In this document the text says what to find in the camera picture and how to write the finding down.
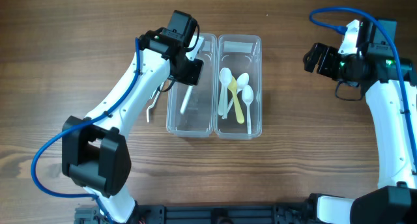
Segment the yellow plastic spoon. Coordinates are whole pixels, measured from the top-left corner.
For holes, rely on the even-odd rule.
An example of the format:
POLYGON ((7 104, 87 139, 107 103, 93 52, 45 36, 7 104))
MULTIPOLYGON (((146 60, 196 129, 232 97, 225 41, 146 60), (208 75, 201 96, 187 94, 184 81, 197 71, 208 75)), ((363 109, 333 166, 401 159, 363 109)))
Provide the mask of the yellow plastic spoon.
POLYGON ((239 102, 238 97, 237 97, 237 88, 238 88, 237 81, 234 77, 232 77, 232 80, 231 80, 231 82, 228 86, 228 89, 231 91, 232 96, 233 96, 233 105, 234 105, 234 108, 235 108, 235 115, 236 115, 237 122, 239 124, 243 124, 244 123, 244 115, 243 115, 243 112, 242 112, 242 108, 240 106, 240 102, 239 102))

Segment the translucent curved white fork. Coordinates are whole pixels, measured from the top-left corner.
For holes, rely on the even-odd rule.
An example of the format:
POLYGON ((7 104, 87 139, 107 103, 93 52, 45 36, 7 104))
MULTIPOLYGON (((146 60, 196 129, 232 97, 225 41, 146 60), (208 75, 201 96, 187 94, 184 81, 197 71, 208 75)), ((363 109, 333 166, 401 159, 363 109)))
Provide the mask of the translucent curved white fork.
POLYGON ((164 86, 164 84, 162 83, 152 94, 152 96, 150 97, 150 99, 152 100, 152 104, 148 106, 147 110, 146 110, 146 117, 147 117, 147 123, 149 123, 151 121, 151 117, 150 117, 150 112, 151 109, 156 105, 157 99, 160 95, 160 90, 161 88, 164 86))

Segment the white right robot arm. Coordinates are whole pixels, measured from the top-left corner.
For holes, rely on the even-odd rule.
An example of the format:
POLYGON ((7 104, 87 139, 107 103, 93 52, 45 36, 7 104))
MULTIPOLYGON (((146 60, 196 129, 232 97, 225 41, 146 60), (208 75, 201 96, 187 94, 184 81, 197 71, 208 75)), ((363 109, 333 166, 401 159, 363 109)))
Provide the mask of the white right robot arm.
POLYGON ((343 55, 316 43, 303 58, 308 72, 361 88, 371 111, 379 154, 376 191, 356 199, 321 195, 315 216, 323 223, 416 222, 416 74, 408 59, 366 51, 343 55), (403 74, 401 79, 397 71, 403 74))

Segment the white plastic fork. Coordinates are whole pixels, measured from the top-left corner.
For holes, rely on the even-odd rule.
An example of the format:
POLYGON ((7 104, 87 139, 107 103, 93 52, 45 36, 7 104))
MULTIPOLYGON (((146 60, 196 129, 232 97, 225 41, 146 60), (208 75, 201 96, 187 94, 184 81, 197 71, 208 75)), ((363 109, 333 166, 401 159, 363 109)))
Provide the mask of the white plastic fork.
POLYGON ((186 90, 186 93, 184 95, 183 101, 182 101, 182 105, 180 107, 181 115, 183 115, 186 111, 186 108, 188 106, 188 102, 190 101, 190 96, 191 96, 192 90, 193 90, 193 86, 192 85, 188 86, 188 88, 186 90))

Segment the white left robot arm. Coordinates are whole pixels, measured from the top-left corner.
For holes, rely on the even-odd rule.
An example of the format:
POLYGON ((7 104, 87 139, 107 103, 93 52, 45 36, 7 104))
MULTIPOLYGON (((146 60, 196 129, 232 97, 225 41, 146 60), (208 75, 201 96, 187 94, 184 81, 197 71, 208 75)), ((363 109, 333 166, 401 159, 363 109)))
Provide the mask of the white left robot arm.
POLYGON ((103 102, 62 130, 63 174, 97 201, 108 223, 141 223, 126 181, 131 170, 127 138, 145 104, 174 69, 169 59, 138 41, 130 66, 103 102))

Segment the white plastic spoon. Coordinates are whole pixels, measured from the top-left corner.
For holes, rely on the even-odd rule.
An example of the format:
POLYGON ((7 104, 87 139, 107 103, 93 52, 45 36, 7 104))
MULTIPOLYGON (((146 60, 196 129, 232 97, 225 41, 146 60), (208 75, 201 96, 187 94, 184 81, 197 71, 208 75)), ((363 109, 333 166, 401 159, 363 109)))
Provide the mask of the white plastic spoon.
POLYGON ((229 68, 224 67, 220 70, 219 80, 222 89, 220 92, 218 114, 224 117, 227 110, 227 88, 232 81, 232 73, 229 68))
MULTIPOLYGON (((249 82, 249 74, 243 73, 237 78, 237 93, 239 93, 249 82)), ((233 105, 233 99, 229 101, 227 111, 225 115, 222 117, 223 119, 227 118, 227 114, 230 111, 231 107, 233 105)))
POLYGON ((252 120, 251 120, 251 112, 250 112, 250 105, 253 102, 253 89, 246 85, 242 90, 242 101, 246 105, 246 122, 247 122, 247 131, 248 134, 252 134, 252 120))

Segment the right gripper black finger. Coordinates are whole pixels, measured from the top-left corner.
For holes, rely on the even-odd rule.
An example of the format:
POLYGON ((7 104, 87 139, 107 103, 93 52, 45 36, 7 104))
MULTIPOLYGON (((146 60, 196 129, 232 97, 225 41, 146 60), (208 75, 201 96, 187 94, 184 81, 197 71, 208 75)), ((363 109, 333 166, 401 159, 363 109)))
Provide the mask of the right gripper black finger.
POLYGON ((337 79, 340 61, 341 55, 337 49, 326 46, 319 59, 317 73, 331 79, 337 79))
POLYGON ((310 73, 314 71, 315 66, 319 62, 319 59, 325 49, 326 46, 322 43, 314 43, 314 45, 312 45, 311 49, 304 55, 302 59, 305 71, 310 73))

